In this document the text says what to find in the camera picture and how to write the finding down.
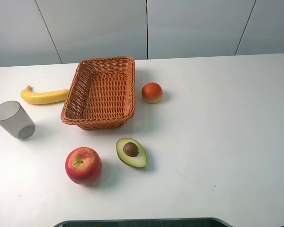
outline cup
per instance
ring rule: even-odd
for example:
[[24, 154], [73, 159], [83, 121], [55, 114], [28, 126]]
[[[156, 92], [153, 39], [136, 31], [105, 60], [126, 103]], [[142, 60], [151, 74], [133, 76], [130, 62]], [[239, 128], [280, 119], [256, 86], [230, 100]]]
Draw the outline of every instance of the cup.
[[35, 124], [17, 101], [0, 104], [0, 126], [17, 139], [33, 135]]

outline apple stem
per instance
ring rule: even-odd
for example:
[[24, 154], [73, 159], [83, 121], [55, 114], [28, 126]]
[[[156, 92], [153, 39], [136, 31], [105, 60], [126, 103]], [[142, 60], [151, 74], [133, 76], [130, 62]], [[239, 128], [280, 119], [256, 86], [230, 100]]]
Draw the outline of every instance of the apple stem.
[[[80, 162], [76, 162], [75, 164], [78, 164], [78, 163], [83, 163], [83, 161], [80, 161]], [[74, 165], [75, 165], [75, 164], [74, 164]]]

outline basket rim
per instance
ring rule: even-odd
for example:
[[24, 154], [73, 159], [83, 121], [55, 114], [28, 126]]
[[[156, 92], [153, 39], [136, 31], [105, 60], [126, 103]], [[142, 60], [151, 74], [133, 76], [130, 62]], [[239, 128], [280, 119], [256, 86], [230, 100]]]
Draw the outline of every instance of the basket rim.
[[[74, 84], [76, 83], [76, 78], [77, 76], [79, 75], [80, 73], [80, 70], [81, 70], [81, 67], [86, 63], [86, 62], [92, 62], [92, 61], [98, 61], [98, 60], [105, 60], [105, 61], [109, 61], [109, 60], [116, 60], [116, 59], [127, 59], [129, 61], [129, 64], [133, 64], [133, 74], [134, 74], [134, 71], [135, 71], [135, 62], [134, 62], [134, 59], [130, 56], [116, 56], [116, 57], [105, 57], [105, 58], [90, 58], [90, 59], [84, 59], [82, 61], [80, 61], [78, 63], [78, 66], [76, 68], [76, 71], [75, 71], [75, 75], [74, 75], [74, 78], [71, 82], [71, 88], [70, 88], [70, 91], [66, 97], [66, 100], [70, 100], [70, 97], [74, 91]], [[132, 95], [135, 97], [135, 91], [134, 91], [134, 87], [133, 89], [131, 90], [131, 93]], [[109, 124], [114, 124], [114, 123], [120, 123], [120, 122], [125, 122], [127, 121], [128, 119], [130, 119], [133, 115], [134, 115], [134, 106], [135, 106], [135, 101], [133, 103], [133, 105], [130, 107], [129, 109], [129, 112], [127, 115], [120, 115], [118, 117], [110, 117], [110, 118], [86, 118], [86, 119], [72, 119], [72, 118], [69, 118], [69, 117], [66, 117], [66, 110], [68, 109], [68, 106], [70, 103], [67, 103], [65, 100], [64, 102], [64, 106], [63, 106], [63, 109], [62, 109], [62, 112], [61, 112], [61, 120], [63, 123], [65, 124], [78, 124], [78, 123], [95, 123], [95, 124], [101, 124], [100, 121], [109, 121], [109, 122], [106, 122], [105, 124], [109, 123]]]

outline woven basket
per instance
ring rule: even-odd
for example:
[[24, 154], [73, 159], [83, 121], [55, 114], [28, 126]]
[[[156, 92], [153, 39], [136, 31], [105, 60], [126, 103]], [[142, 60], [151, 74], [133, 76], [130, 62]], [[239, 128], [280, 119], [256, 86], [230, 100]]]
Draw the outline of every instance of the woven basket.
[[134, 114], [135, 63], [120, 56], [79, 63], [61, 120], [85, 130], [117, 128]]

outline yellow banana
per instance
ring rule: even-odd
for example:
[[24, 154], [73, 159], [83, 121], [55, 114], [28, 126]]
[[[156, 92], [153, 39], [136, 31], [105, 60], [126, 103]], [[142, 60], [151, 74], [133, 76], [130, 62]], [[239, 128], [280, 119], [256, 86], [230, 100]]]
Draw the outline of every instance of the yellow banana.
[[66, 99], [69, 90], [59, 90], [51, 92], [37, 93], [30, 91], [28, 85], [24, 90], [21, 91], [21, 98], [30, 104], [49, 104], [57, 103]]

